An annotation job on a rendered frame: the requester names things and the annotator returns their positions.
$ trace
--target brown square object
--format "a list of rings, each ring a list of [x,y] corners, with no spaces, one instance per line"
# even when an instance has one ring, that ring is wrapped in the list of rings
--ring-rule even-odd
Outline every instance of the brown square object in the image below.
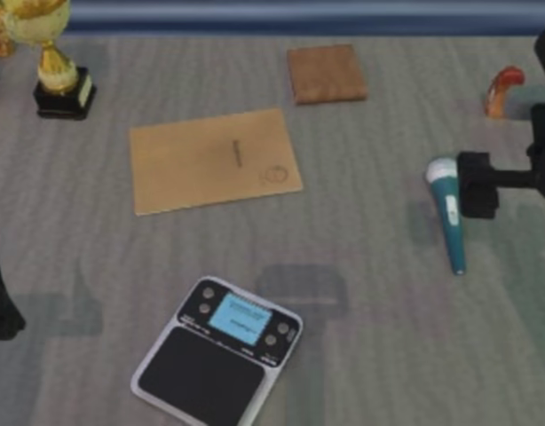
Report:
[[[367,98],[367,84],[350,44],[290,50],[288,66],[298,105]]]

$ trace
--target scale button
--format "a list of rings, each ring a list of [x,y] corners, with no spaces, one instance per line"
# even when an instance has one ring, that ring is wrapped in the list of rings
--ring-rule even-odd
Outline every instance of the scale button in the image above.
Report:
[[[215,295],[216,293],[215,291],[213,291],[213,288],[211,287],[207,287],[206,289],[203,290],[203,297],[205,297],[206,299],[210,299],[211,297]]]
[[[268,335],[267,337],[265,337],[265,343],[269,346],[273,346],[274,344],[276,344],[276,337],[274,337],[273,335]]]
[[[288,324],[281,322],[279,324],[278,330],[279,330],[279,333],[281,333],[282,335],[285,335],[290,330],[290,327],[288,326]]]

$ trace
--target trophy stem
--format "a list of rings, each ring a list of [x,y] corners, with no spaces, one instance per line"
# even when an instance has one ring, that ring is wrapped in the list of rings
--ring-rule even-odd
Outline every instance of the trophy stem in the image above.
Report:
[[[64,55],[52,40],[41,43],[41,46],[38,78],[43,88],[54,94],[73,90],[79,81],[74,61]]]

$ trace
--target trophy base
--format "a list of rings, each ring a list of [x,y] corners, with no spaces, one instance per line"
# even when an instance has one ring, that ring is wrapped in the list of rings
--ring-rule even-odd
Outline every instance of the trophy base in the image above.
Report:
[[[95,98],[97,88],[85,67],[78,67],[79,81],[71,91],[58,95],[49,93],[38,82],[34,89],[34,99],[38,105],[38,115],[42,118],[60,120],[85,120]]]

